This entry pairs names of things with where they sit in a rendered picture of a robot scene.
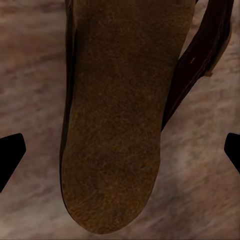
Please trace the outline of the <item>sandal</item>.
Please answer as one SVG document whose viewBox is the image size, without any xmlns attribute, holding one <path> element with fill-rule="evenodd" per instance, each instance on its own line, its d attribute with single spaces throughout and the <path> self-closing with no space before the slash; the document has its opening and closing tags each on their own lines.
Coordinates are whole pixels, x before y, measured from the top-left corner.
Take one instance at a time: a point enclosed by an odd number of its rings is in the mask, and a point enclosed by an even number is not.
<svg viewBox="0 0 240 240">
<path fill-rule="evenodd" d="M 111 234 L 145 208 L 162 129 L 232 35 L 234 0 L 209 0 L 180 56 L 197 0 L 65 0 L 62 200 L 75 223 Z"/>
</svg>

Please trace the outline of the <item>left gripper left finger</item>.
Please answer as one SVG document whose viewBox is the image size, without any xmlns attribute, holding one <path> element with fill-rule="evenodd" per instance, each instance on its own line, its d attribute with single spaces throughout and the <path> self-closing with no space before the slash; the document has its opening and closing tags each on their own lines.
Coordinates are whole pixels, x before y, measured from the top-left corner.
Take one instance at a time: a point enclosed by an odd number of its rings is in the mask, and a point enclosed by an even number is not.
<svg viewBox="0 0 240 240">
<path fill-rule="evenodd" d="M 0 138 L 0 193 L 26 153 L 21 133 Z"/>
</svg>

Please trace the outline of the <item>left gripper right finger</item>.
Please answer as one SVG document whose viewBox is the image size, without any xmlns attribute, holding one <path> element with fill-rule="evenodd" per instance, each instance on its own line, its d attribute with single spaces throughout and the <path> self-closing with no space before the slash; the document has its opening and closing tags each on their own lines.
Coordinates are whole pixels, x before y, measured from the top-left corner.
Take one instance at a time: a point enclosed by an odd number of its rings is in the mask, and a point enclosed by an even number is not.
<svg viewBox="0 0 240 240">
<path fill-rule="evenodd" d="M 240 135 L 228 133 L 224 151 L 240 173 Z"/>
</svg>

